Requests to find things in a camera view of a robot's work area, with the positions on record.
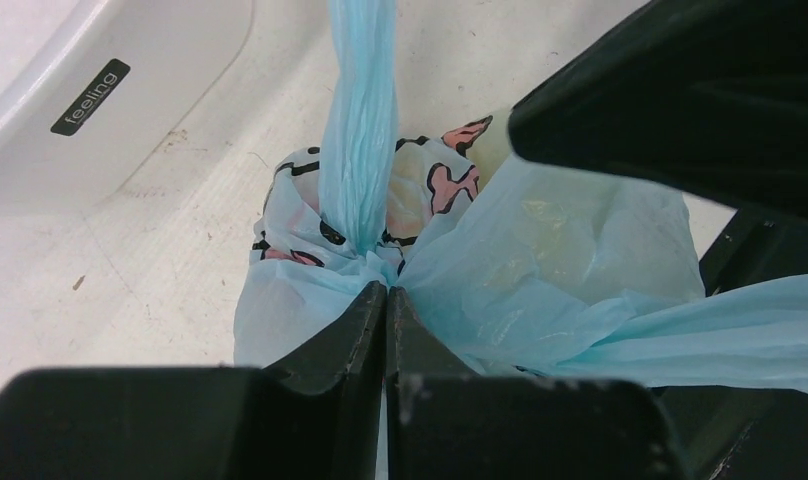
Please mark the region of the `light blue plastic bag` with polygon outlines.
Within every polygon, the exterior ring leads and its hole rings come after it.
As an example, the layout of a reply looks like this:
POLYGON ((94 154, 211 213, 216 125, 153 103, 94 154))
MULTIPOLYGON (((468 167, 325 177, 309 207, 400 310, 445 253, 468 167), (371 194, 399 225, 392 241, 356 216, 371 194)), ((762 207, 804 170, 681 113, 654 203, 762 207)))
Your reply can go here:
POLYGON ((399 137, 395 10, 329 5, 340 78, 321 146, 274 172, 236 365, 273 364, 377 281, 479 373, 808 393, 808 275, 707 296, 680 192, 523 161, 504 110, 399 137))

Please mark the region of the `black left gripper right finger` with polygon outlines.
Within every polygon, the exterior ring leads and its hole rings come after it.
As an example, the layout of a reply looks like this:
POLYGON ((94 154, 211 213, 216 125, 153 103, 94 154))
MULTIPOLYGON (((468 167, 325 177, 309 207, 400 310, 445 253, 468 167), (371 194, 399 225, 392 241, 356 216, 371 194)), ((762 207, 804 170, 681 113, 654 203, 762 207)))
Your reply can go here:
POLYGON ((427 330, 405 290, 386 310, 393 479, 684 479, 670 422, 622 380, 483 376, 427 330))

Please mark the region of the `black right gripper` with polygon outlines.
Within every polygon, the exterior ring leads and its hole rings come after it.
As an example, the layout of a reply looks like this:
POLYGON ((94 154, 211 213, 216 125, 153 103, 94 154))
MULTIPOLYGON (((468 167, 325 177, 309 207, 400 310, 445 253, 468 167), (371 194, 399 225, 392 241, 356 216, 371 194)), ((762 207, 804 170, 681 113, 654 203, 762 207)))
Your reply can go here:
MULTIPOLYGON (((708 294, 808 274, 808 226, 737 212, 700 261, 708 294)), ((808 394, 668 387, 656 394, 697 479, 808 479, 808 394)))

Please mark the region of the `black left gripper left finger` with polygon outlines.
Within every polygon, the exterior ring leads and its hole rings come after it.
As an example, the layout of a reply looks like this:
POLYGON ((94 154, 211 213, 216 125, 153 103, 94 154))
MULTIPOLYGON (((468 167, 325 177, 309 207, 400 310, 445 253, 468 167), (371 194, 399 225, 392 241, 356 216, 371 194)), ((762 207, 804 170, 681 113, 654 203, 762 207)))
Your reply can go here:
POLYGON ((0 391, 0 479, 370 479, 387 291, 257 367, 43 368, 0 391))

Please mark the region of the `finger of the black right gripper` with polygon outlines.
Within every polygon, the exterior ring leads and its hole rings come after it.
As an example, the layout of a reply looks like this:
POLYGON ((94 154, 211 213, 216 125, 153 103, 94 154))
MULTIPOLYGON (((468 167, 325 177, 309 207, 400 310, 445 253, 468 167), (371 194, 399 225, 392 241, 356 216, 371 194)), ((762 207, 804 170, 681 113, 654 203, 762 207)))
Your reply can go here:
POLYGON ((808 1, 652 1, 520 100, 515 153, 808 222, 808 1))

